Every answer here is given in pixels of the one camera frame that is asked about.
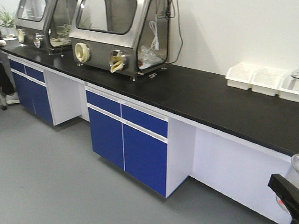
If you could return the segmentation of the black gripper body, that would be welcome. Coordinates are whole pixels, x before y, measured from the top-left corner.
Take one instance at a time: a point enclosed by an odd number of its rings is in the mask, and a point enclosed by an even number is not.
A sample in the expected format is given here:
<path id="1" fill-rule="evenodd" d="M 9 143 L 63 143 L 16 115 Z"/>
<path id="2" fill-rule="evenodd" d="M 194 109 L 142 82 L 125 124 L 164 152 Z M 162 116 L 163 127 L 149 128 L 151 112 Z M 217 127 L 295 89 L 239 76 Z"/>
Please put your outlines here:
<path id="1" fill-rule="evenodd" d="M 268 186 L 282 201 L 292 217 L 291 224 L 299 223 L 299 189 L 280 174 L 272 174 Z"/>

